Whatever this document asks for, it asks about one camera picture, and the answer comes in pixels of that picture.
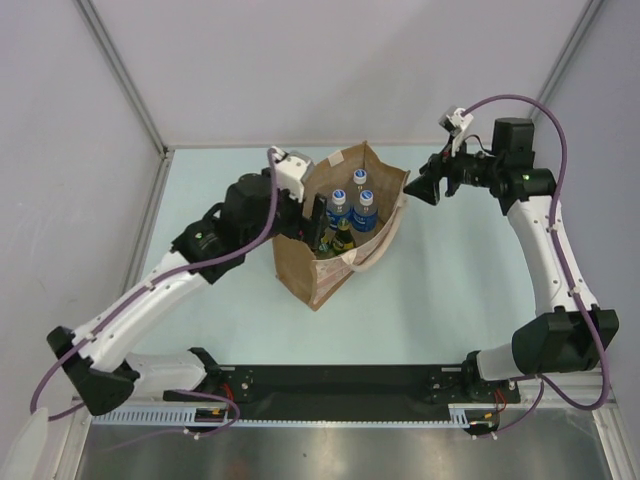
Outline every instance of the bag handle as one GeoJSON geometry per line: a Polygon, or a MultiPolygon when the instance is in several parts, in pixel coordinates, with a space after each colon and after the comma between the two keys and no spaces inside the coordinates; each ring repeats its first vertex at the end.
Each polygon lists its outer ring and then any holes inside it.
{"type": "Polygon", "coordinates": [[[391,242],[393,241],[393,238],[396,236],[396,233],[398,233],[398,227],[400,227],[400,222],[402,221],[404,212],[407,209],[406,206],[407,206],[407,198],[406,198],[406,195],[402,194],[398,198],[396,215],[393,219],[393,223],[391,224],[391,227],[389,228],[389,232],[382,239],[382,242],[380,242],[380,244],[373,250],[373,252],[371,252],[371,254],[367,258],[365,258],[362,262],[360,262],[357,265],[354,263],[356,261],[356,256],[358,255],[357,248],[353,250],[349,250],[343,253],[342,255],[340,255],[340,258],[344,261],[344,263],[346,263],[349,266],[349,268],[352,271],[364,272],[369,268],[371,268],[378,260],[380,260],[380,258],[382,258],[382,255],[384,255],[384,253],[389,248],[389,245],[391,245],[391,242]]]}

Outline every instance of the light blue table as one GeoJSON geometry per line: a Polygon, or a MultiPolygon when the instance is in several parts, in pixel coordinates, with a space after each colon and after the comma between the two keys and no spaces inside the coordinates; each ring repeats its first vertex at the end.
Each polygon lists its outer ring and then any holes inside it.
{"type": "MultiPolygon", "coordinates": [[[[302,148],[317,161],[339,147],[302,148]]],[[[432,148],[374,147],[412,170],[432,148]]],[[[267,165],[265,149],[179,150],[147,254],[148,272],[190,222],[222,201],[239,176],[267,165]]],[[[205,347],[226,364],[458,363],[534,318],[527,266],[488,191],[461,187],[432,207],[410,198],[382,260],[317,312],[275,278],[271,245],[171,312],[136,347],[171,353],[205,347]]]]}

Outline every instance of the paper bag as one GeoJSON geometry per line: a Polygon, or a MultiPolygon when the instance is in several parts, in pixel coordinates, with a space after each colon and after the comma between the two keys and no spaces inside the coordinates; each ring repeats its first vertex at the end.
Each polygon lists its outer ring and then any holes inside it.
{"type": "Polygon", "coordinates": [[[363,272],[384,254],[406,208],[402,189],[409,172],[382,163],[365,142],[335,152],[316,165],[305,182],[304,214],[311,214],[317,192],[330,198],[334,189],[344,188],[349,183],[358,168],[364,168],[373,181],[373,192],[378,203],[378,223],[373,239],[328,260],[316,260],[314,253],[303,242],[283,235],[273,239],[278,279],[314,311],[354,272],[363,272]]]}

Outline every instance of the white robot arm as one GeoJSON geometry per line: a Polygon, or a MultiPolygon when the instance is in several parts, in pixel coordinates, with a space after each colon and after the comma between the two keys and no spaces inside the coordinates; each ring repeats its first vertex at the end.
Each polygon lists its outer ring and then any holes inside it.
{"type": "Polygon", "coordinates": [[[207,376],[215,373],[211,371],[215,362],[203,349],[167,356],[130,352],[168,310],[244,262],[241,254],[215,266],[201,265],[234,257],[233,252],[258,240],[271,205],[271,175],[275,174],[277,183],[277,203],[264,240],[283,234],[311,248],[318,245],[327,226],[326,199],[316,195],[311,218],[302,214],[304,182],[313,169],[312,160],[276,147],[270,155],[274,172],[265,169],[261,175],[244,175],[231,185],[225,202],[190,224],[149,275],[105,312],[73,331],[58,327],[49,334],[47,340],[58,358],[80,347],[63,368],[92,414],[107,413],[131,395],[198,391],[207,376]],[[96,334],[110,316],[113,319],[96,334]]]}
{"type": "Polygon", "coordinates": [[[600,309],[587,287],[567,239],[559,202],[555,224],[550,224],[556,183],[549,170],[534,168],[533,122],[498,119],[491,151],[469,154],[464,135],[472,119],[463,109],[454,108],[445,114],[440,124],[449,131],[449,142],[429,158],[420,169],[420,176],[404,191],[437,205],[443,178],[447,179],[447,197],[463,184],[488,188],[522,246],[533,283],[537,318],[518,329],[510,343],[471,352],[466,362],[478,381],[589,370],[599,357],[574,295],[580,294],[604,348],[618,330],[618,318],[614,310],[600,309]],[[563,258],[558,256],[552,232],[557,235],[563,258]],[[574,287],[565,272],[575,281],[574,287]]]}

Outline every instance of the green bottle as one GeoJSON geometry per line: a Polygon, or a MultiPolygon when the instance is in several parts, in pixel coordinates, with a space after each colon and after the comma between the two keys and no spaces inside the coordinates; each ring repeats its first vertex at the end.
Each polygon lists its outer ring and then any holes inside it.
{"type": "Polygon", "coordinates": [[[349,220],[344,217],[342,217],[338,222],[338,231],[331,242],[331,246],[333,247],[333,251],[336,255],[340,255],[352,248],[356,248],[356,241],[353,239],[349,226],[349,220]]]}
{"type": "Polygon", "coordinates": [[[318,260],[328,260],[332,257],[335,257],[335,253],[333,253],[331,248],[331,239],[329,238],[329,234],[325,232],[324,237],[320,240],[318,250],[316,250],[316,258],[318,260]]]}

